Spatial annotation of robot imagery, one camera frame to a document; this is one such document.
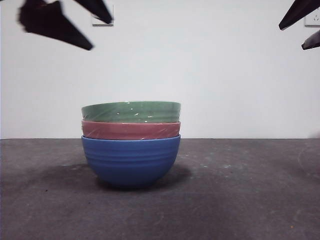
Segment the ceramic bowl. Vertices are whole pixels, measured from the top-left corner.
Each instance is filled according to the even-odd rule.
[[[105,140],[166,139],[179,135],[180,122],[170,123],[122,123],[82,120],[86,138]]]
[[[180,103],[170,101],[126,101],[85,106],[83,120],[108,123],[176,123]]]
[[[144,188],[163,177],[176,160],[180,135],[151,140],[103,140],[82,136],[90,168],[118,188]]]

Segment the plastic wrap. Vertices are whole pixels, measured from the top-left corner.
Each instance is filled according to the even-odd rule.
[[[86,138],[103,140],[151,140],[173,138],[179,135],[180,122],[121,123],[82,120]]]
[[[108,123],[177,123],[180,103],[125,101],[101,103],[81,109],[83,120]]]

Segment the white wall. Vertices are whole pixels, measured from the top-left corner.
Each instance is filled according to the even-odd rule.
[[[24,33],[22,2],[1,2],[3,139],[79,138],[82,106],[134,100],[181,102],[184,138],[320,131],[318,28],[278,28],[293,0],[113,0],[113,28],[64,0],[92,51]]]

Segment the bowl rim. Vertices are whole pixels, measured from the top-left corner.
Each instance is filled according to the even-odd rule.
[[[116,143],[138,143],[138,142],[162,142],[162,141],[170,141],[170,140],[178,140],[181,139],[181,135],[179,134],[178,136],[174,136],[174,137],[167,137],[167,138],[158,138],[158,139],[139,139],[139,140],[110,140],[110,139],[96,139],[96,138],[89,138],[89,137],[85,137],[84,135],[81,136],[82,140],[86,140],[86,141],[91,141],[91,142],[116,142]]]
[[[181,125],[180,121],[176,122],[112,122],[112,121],[92,121],[92,120],[81,120],[81,124],[99,124],[99,125],[119,125],[119,126],[170,126],[170,125]]]
[[[112,101],[112,102],[104,102],[104,103],[97,103],[97,104],[92,104],[92,105],[87,105],[87,106],[83,106],[81,109],[83,110],[84,108],[88,108],[88,107],[98,107],[101,105],[108,105],[108,104],[128,104],[128,103],[169,103],[169,104],[176,104],[179,105],[179,107],[181,106],[180,102],[177,101]]]

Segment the green bowl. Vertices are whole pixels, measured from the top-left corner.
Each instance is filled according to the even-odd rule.
[[[176,123],[180,103],[171,101],[124,101],[85,106],[83,119],[108,123]]]

